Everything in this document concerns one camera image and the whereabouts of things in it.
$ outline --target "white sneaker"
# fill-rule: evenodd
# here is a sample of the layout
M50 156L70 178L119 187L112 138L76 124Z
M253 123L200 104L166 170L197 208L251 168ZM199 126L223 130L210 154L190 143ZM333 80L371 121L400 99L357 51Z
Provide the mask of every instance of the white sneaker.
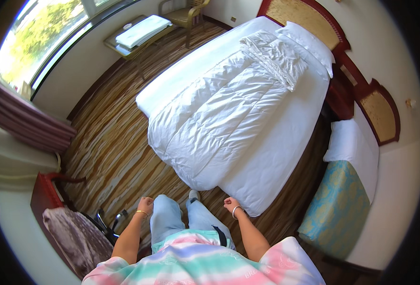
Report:
M198 201L200 201L200 194L199 192L195 191L195 190L191 190L189 191L189 198L197 198Z

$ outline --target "wicker chair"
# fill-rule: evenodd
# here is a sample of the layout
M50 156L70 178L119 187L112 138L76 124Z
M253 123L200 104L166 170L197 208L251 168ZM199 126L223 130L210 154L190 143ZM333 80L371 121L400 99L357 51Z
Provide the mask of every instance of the wicker chair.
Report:
M210 0L188 0L187 7L175 10L173 12L163 14L162 6L171 0L164 0L159 3L159 15L166 19L169 19L174 25L183 27L188 30L186 34L186 48L189 48L189 42L191 39L191 28L193 27L193 18L199 15L202 21L202 28L205 31L205 25L203 24L203 17L201 9L207 6Z

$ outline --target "bracelet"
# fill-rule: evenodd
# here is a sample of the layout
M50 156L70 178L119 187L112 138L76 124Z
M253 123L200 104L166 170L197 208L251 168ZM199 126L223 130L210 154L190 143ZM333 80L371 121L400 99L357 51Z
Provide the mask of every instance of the bracelet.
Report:
M232 210L232 217L234 218L234 219L236 219L236 220L238 220L237 218L236 218L236 216L235 216L235 213L236 213L236 209L237 208L240 208L240 209L242 209L243 210L243 208L241 208L241 206L236 206L233 210Z
M144 214L146 215L146 217L145 217L144 219L148 218L148 213L147 213L147 212L144 212L144 211L142 211L142 210L137 210L137 211L136 211L136 213L138 213L138 212L140 212L140 213L144 213Z

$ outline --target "white bed sheet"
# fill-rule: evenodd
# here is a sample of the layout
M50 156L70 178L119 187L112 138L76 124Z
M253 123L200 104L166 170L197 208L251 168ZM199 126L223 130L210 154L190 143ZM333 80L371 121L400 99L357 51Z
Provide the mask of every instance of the white bed sheet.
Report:
M237 50L241 37L258 30L275 34L279 27L265 17L258 17L212 40L178 61L145 87L136 98L139 109L150 117L156 108L166 104L184 86L221 58ZM314 61L300 79L296 90L278 106L246 155L219 185L223 191L241 201L252 217L262 214L281 191L316 125L329 78L325 67L314 57L312 59Z
M362 110L354 102L354 117L332 123L325 162L348 161L354 167L365 188L370 204L378 181L379 146Z

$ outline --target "folded white towel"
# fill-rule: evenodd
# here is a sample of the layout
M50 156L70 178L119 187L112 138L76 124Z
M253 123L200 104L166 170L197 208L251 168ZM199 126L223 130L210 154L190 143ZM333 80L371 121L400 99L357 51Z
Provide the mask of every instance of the folded white towel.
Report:
M135 26L117 36L116 42L128 48L141 45L148 39L156 35L165 27L172 25L172 22L158 15L151 15L147 19L142 20Z

